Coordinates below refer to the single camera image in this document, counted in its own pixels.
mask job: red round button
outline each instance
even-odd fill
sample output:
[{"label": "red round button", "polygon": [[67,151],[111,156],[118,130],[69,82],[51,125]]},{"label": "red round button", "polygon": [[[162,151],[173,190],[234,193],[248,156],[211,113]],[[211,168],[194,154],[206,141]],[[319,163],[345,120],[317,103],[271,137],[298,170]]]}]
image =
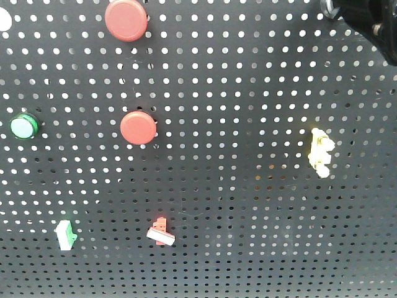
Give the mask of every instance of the red round button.
[{"label": "red round button", "polygon": [[105,23],[114,37],[133,42],[145,34],[148,18],[137,0],[115,0],[107,6]]},{"label": "red round button", "polygon": [[156,136],[156,122],[149,114],[135,111],[124,116],[120,130],[125,140],[135,145],[147,144]]}]

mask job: red and white clip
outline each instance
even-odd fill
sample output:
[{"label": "red and white clip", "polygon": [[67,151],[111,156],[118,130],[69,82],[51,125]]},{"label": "red and white clip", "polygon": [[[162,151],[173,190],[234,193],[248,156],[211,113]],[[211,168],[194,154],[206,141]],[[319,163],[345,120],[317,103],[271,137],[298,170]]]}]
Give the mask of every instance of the red and white clip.
[{"label": "red and white clip", "polygon": [[175,236],[167,233],[167,219],[159,217],[149,228],[146,236],[156,240],[157,245],[172,245],[175,242]]}]

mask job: screw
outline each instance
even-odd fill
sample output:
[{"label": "screw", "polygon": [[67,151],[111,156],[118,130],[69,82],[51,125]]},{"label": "screw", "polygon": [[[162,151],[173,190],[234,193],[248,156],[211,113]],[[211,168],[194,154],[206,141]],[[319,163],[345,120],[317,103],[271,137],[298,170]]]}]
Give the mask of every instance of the screw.
[{"label": "screw", "polygon": [[380,24],[375,24],[375,25],[373,25],[373,26],[372,26],[372,30],[373,30],[374,36],[379,36],[379,35],[381,35],[382,30],[383,30],[383,24],[380,23]]}]

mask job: green ring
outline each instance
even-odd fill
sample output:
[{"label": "green ring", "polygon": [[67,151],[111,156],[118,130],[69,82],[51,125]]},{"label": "green ring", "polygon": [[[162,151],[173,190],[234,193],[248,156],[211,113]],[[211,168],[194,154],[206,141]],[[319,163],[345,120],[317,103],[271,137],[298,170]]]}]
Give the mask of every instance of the green ring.
[{"label": "green ring", "polygon": [[27,137],[27,138],[31,138],[31,137],[33,137],[34,135],[38,134],[38,130],[39,130],[40,126],[39,126],[39,124],[38,124],[38,119],[37,119],[34,115],[29,114],[29,113],[19,113],[19,114],[17,114],[17,115],[14,116],[14,117],[10,120],[10,122],[9,122],[10,129],[11,129],[11,123],[12,123],[12,121],[14,121],[14,120],[16,120],[16,119],[24,119],[24,120],[26,120],[27,122],[29,122],[29,124],[32,126],[32,128],[33,128],[33,134],[32,134],[31,136]]}]

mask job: hole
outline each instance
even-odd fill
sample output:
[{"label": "hole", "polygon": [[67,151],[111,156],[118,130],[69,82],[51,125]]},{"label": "hole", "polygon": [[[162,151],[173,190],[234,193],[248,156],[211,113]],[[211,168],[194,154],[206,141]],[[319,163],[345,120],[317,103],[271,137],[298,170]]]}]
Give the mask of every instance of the hole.
[{"label": "hole", "polygon": [[12,26],[12,17],[8,11],[0,7],[0,31],[8,31]]}]

